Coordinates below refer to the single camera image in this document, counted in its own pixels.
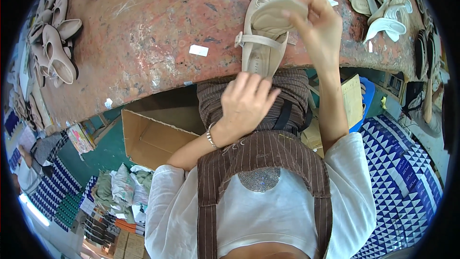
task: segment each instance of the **black shoe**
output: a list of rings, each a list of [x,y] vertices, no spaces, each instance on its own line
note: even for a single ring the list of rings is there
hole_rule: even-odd
[[[43,171],[43,174],[46,176],[46,177],[51,177],[53,176],[53,166],[43,166],[41,168],[41,170]]]

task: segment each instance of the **red painted table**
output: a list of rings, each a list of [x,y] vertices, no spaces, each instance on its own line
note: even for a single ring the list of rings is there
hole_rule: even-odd
[[[362,43],[367,17],[354,12],[348,0],[336,1],[339,5],[334,9],[344,25],[340,66],[402,71],[406,81],[416,80],[413,42],[421,18],[414,0],[407,34],[394,43],[379,32],[371,40],[372,53],[368,43]],[[58,89],[47,80],[42,88],[55,129],[188,82],[236,74],[241,70],[242,49],[233,44],[243,29],[249,2],[69,0],[67,19],[83,21],[83,31],[75,40],[79,77]],[[298,39],[295,32],[291,36]],[[192,44],[208,47],[208,55],[190,54]],[[300,40],[287,46],[280,68],[289,67],[312,67]]]

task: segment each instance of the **person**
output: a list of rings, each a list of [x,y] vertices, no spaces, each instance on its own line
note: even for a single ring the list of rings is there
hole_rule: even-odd
[[[426,95],[423,92],[423,82],[407,84],[406,105],[402,110],[407,117],[417,123],[423,132],[431,137],[439,138],[443,134],[442,111],[433,102],[442,94],[444,86],[441,83],[433,93],[431,70],[428,70],[428,75]]]
[[[21,154],[19,167],[13,176],[13,183],[16,187],[17,193],[33,194],[41,182],[43,175],[48,177],[52,176],[53,167],[46,161],[44,165],[38,165],[39,168],[33,167],[32,156],[24,149],[22,145],[17,147]]]
[[[199,83],[208,131],[155,170],[145,229],[152,258],[351,258],[376,227],[362,136],[349,134],[342,98],[342,18],[327,0],[301,1],[308,22],[283,15],[318,74],[324,160],[297,136],[308,111],[303,70]]]

